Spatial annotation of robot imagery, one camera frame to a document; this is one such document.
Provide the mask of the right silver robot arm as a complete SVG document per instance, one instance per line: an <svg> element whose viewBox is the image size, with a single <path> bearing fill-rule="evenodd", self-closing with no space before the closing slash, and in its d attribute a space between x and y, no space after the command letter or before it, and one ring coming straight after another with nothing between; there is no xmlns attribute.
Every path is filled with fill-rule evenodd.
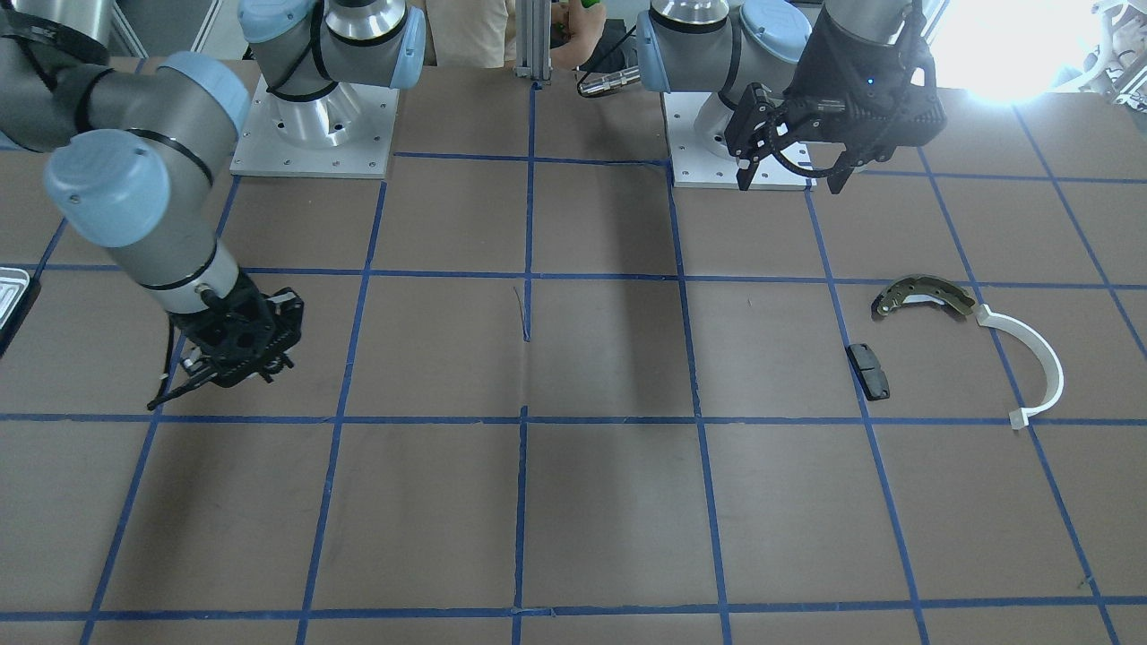
<svg viewBox="0 0 1147 645"><path fill-rule="evenodd" d="M263 293L202 216L253 100L204 53L148 76L112 69L110 16L109 1L3 1L3 143L48 155L63 217L190 343L187 381L148 409L201 384L270 383L292 367L304 301ZM426 61L426 13L406 1L242 1L237 24L281 138L311 150L366 134L353 86L409 90Z"/></svg>

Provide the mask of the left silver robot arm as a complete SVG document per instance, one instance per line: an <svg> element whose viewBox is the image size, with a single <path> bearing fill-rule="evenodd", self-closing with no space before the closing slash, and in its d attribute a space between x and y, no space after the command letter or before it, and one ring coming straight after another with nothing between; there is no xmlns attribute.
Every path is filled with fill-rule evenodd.
<svg viewBox="0 0 1147 645"><path fill-rule="evenodd" d="M750 187L766 160L838 194L849 177L949 122L922 1L651 1L635 20L646 90L700 91L721 109L713 139Z"/></svg>

